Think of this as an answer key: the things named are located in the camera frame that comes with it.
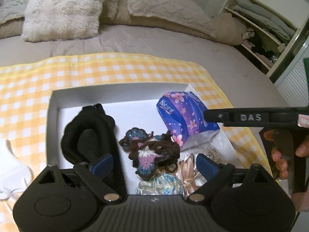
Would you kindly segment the person's right hand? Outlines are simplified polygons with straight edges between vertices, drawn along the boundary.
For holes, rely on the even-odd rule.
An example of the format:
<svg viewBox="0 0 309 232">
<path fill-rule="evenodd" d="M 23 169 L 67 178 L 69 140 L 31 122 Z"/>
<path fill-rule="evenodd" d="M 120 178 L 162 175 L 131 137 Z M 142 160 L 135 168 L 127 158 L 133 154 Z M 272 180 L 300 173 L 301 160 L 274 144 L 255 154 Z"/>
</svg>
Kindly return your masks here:
<svg viewBox="0 0 309 232">
<path fill-rule="evenodd" d="M 269 130 L 264 132 L 264 138 L 268 141 L 273 141 L 273 135 L 275 130 Z M 308 136 L 302 141 L 299 147 L 296 149 L 295 155 L 300 158 L 308 157 Z M 271 151 L 272 160 L 275 162 L 276 168 L 280 172 L 281 179 L 287 179 L 288 162 L 282 158 L 281 152 L 277 148 L 273 148 Z M 308 212 L 308 191 L 303 193 L 296 193 L 292 195 L 292 201 L 298 212 Z"/>
</svg>

